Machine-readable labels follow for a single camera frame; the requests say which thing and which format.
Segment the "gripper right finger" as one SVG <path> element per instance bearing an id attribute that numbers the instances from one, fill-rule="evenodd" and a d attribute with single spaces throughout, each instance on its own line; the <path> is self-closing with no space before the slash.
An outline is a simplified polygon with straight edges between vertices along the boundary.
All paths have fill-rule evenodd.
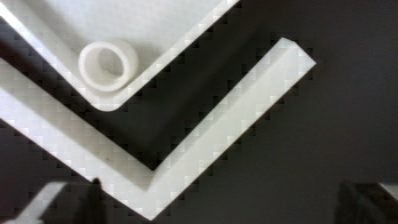
<path id="1" fill-rule="evenodd" d="M 398 224 L 398 199 L 379 183 L 340 184 L 338 224 Z"/>

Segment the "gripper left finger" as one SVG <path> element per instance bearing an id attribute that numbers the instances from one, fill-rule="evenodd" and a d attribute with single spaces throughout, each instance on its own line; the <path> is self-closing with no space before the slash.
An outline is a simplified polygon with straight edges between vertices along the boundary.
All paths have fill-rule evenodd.
<path id="1" fill-rule="evenodd" d="M 101 182 L 50 182 L 5 224 L 105 224 Z"/>

